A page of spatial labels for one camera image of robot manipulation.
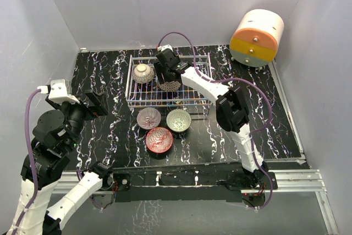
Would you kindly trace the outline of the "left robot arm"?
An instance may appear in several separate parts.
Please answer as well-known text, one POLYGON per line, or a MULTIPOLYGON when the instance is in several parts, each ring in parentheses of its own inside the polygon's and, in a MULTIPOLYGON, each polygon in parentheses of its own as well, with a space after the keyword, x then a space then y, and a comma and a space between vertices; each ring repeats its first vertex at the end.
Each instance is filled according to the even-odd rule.
POLYGON ((21 193, 7 234, 61 234, 67 221, 94 192, 108 190, 114 178, 112 169, 102 162, 94 163, 81 180, 59 202, 49 207, 51 195, 61 179, 78 143, 83 125, 108 114, 107 94, 87 90, 91 106, 65 93, 56 103, 46 97, 52 110, 43 113, 36 127, 29 130, 31 101, 35 95, 53 92, 49 86, 35 90, 25 107, 25 140, 28 155, 21 169, 21 193))

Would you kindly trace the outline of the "brown scale patterned bowl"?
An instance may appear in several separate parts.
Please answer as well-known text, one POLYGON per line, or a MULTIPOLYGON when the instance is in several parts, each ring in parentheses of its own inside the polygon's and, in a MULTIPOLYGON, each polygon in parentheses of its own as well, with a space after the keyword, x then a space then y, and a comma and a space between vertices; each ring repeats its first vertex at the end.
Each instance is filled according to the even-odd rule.
POLYGON ((181 86, 181 83, 178 81, 166 81, 163 84, 159 84, 159 88, 162 91, 166 92, 174 92, 177 91, 181 86))

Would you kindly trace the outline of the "brown spoke patterned bowl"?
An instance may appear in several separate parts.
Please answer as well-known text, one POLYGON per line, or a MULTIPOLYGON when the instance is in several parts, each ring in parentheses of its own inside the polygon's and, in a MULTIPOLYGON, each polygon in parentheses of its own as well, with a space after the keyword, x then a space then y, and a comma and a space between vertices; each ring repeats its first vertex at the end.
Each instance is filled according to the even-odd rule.
POLYGON ((138 64, 133 70, 133 80, 138 84, 149 83, 155 74, 153 69, 147 64, 138 64))

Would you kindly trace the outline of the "purple striped bowl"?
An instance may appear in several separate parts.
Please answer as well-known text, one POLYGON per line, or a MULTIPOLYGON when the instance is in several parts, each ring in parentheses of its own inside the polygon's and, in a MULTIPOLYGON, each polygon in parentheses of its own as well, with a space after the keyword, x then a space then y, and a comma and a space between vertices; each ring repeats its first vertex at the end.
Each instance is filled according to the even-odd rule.
POLYGON ((161 113, 152 107, 143 108, 137 115, 137 123, 144 130, 151 130, 159 126, 161 113))

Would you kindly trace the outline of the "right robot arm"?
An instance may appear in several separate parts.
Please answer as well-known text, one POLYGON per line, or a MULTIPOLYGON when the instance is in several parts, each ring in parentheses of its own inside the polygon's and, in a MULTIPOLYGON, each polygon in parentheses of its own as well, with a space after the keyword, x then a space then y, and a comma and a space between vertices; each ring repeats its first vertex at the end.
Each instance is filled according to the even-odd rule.
POLYGON ((249 109, 240 88, 216 83, 189 61, 182 61, 171 47, 159 47, 154 68, 161 83, 179 81, 204 95, 216 109, 216 121, 235 142, 244 171, 246 185, 258 189, 265 182, 267 167, 252 142, 249 109))

